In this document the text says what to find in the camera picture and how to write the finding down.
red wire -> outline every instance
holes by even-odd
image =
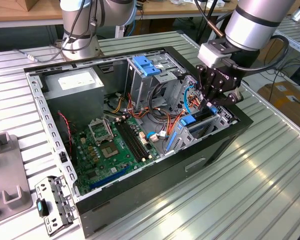
[[[70,154],[71,154],[72,143],[71,143],[71,133],[70,133],[69,123],[68,123],[68,120],[66,119],[66,117],[61,112],[58,112],[58,114],[64,119],[66,127],[68,128],[69,144],[70,144]]]

motherboard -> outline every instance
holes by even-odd
[[[76,151],[76,161],[72,163],[78,177],[76,185],[82,195],[160,157],[145,140],[134,118],[110,123],[106,119],[101,121],[105,124],[93,123],[92,127],[90,124],[72,135]]]

blue tab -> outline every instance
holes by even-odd
[[[180,120],[180,123],[183,125],[183,126],[186,126],[187,125],[187,122],[183,119]]]
[[[166,147],[166,150],[167,150],[167,151],[169,151],[169,149],[170,149],[170,147],[171,147],[171,144],[173,143],[173,141],[174,141],[174,139],[176,138],[176,136],[177,136],[177,133],[174,132],[173,135],[172,135],[172,137],[171,137],[171,140],[170,140],[168,146]]]
[[[145,56],[134,56],[132,57],[132,61],[146,77],[161,73],[161,71],[157,69]]]
[[[39,211],[42,210],[41,202],[38,202],[38,210],[39,210]]]
[[[186,116],[184,116],[184,117],[180,120],[180,122],[183,124],[183,126],[192,124],[192,123],[194,123],[195,121],[196,121],[196,119],[195,119],[192,115],[186,115]]]
[[[210,107],[210,111],[215,115],[218,113],[218,109],[214,106]]]

ram slot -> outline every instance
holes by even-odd
[[[140,163],[143,158],[148,158],[146,150],[141,145],[138,138],[135,136],[134,132],[127,123],[118,123],[116,125],[116,129],[119,131],[121,137],[138,163]]]

cardboard box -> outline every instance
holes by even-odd
[[[259,89],[260,94],[269,100],[272,83]],[[300,127],[300,91],[290,82],[282,81],[274,84],[270,103]]]
[[[0,7],[29,12],[39,0],[0,0]]]

